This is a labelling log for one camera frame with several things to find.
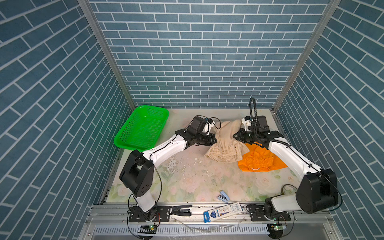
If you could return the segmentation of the orange shorts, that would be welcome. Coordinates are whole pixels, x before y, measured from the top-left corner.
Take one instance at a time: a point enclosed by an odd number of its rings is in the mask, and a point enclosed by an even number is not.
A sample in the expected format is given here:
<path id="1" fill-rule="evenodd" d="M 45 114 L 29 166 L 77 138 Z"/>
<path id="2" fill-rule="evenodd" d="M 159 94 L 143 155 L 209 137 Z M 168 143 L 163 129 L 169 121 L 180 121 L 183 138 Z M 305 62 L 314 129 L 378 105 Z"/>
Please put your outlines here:
<path id="1" fill-rule="evenodd" d="M 238 161 L 238 167 L 244 172 L 270 172 L 287 168 L 288 166 L 271 151 L 258 145 L 246 144 L 249 152 Z"/>

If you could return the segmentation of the beige shorts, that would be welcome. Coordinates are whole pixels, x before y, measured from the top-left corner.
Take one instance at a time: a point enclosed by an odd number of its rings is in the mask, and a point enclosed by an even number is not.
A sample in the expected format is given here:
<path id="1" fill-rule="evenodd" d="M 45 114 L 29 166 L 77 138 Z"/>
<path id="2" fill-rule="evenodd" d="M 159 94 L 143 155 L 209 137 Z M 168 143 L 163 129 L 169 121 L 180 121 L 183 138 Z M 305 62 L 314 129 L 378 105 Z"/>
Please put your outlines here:
<path id="1" fill-rule="evenodd" d="M 249 152 L 248 147 L 233 138 L 241 128 L 241 120 L 222 122 L 220 129 L 214 128 L 217 142 L 206 152 L 205 157 L 221 163 L 241 161 Z"/>

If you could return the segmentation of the green plastic basket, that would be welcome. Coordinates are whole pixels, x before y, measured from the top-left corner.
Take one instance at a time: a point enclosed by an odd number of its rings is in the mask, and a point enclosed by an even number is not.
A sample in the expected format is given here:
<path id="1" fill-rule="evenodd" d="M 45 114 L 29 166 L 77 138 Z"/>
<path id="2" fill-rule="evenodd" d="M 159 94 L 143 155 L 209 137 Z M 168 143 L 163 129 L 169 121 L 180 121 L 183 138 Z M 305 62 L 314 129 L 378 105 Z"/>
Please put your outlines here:
<path id="1" fill-rule="evenodd" d="M 116 134 L 115 146 L 139 152 L 154 148 L 168 117 L 169 111 L 164 108 L 137 107 Z"/>

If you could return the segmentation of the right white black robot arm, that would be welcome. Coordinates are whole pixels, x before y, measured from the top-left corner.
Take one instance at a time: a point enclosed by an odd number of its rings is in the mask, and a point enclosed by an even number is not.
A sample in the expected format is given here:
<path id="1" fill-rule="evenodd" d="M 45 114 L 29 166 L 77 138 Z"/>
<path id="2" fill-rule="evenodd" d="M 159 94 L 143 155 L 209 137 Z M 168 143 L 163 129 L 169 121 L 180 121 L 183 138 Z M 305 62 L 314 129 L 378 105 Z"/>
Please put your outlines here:
<path id="1" fill-rule="evenodd" d="M 240 130 L 234 139 L 244 144 L 257 144 L 280 158 L 295 176 L 300 185 L 294 194 L 268 198 L 264 214 L 273 219 L 288 211 L 304 211 L 313 214 L 326 209 L 334 210 L 342 203 L 339 199 L 337 176 L 331 169 L 314 164 L 288 142 L 278 131 L 270 131 L 265 116 L 246 116 L 241 120 Z"/>

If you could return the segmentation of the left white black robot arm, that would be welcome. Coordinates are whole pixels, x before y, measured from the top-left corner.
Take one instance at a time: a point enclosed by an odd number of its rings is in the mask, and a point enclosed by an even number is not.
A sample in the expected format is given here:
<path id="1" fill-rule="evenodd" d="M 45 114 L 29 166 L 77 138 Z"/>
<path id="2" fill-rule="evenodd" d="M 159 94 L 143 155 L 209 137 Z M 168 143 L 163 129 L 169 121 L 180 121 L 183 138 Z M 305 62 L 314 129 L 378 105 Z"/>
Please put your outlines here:
<path id="1" fill-rule="evenodd" d="M 119 179 L 132 192 L 141 213 L 149 219 L 156 213 L 158 201 L 153 198 L 150 188 L 157 167 L 191 146 L 212 146 L 217 142 L 214 129 L 219 127 L 213 118 L 197 115 L 185 128 L 175 131 L 169 140 L 157 147 L 130 153 Z"/>

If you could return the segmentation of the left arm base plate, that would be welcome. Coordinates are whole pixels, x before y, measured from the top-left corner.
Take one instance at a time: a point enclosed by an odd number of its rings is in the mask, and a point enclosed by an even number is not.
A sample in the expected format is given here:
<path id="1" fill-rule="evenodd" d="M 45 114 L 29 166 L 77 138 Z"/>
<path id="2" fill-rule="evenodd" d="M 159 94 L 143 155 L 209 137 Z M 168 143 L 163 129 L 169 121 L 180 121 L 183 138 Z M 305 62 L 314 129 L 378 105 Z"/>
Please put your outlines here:
<path id="1" fill-rule="evenodd" d="M 129 222 L 144 223 L 156 221 L 169 222 L 171 213 L 170 206 L 157 206 L 155 205 L 148 212 L 144 212 L 140 207 L 132 205 L 129 208 Z"/>

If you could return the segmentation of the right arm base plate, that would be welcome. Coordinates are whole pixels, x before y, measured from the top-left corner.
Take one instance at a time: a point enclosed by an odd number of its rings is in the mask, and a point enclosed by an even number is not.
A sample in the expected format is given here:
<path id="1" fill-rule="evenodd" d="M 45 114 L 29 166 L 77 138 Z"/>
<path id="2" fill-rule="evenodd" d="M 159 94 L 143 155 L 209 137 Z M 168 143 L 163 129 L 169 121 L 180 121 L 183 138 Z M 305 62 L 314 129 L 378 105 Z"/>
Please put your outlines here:
<path id="1" fill-rule="evenodd" d="M 246 206 L 246 210 L 250 214 L 252 222 L 291 221 L 289 212 L 277 212 L 271 204 L 266 204 L 264 206 L 249 204 Z"/>

